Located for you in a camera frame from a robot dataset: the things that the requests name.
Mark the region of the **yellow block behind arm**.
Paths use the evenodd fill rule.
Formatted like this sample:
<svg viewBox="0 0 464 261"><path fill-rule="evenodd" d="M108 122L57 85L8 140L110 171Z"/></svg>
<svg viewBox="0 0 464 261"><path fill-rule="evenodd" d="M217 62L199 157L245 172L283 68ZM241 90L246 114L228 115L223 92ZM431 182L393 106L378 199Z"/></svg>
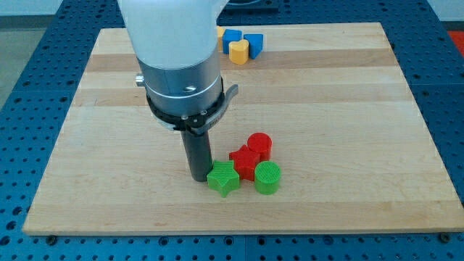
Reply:
<svg viewBox="0 0 464 261"><path fill-rule="evenodd" d="M225 28L217 25L217 48L218 51L223 52L223 36L225 34Z"/></svg>

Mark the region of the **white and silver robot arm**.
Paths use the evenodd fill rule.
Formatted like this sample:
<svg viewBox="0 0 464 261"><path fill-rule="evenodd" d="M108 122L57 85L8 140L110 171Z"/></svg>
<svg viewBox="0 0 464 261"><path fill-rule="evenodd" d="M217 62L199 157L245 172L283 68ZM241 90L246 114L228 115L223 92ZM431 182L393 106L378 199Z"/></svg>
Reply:
<svg viewBox="0 0 464 261"><path fill-rule="evenodd" d="M216 22L228 0L118 0L152 113L170 130L206 133L236 85L223 88Z"/></svg>

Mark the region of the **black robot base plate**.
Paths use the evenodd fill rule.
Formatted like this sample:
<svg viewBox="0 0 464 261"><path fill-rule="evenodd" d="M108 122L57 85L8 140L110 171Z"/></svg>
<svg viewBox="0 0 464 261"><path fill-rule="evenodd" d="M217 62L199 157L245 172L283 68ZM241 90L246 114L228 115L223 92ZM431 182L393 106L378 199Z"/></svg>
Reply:
<svg viewBox="0 0 464 261"><path fill-rule="evenodd" d="M280 0L230 0L227 11L278 11Z"/></svg>

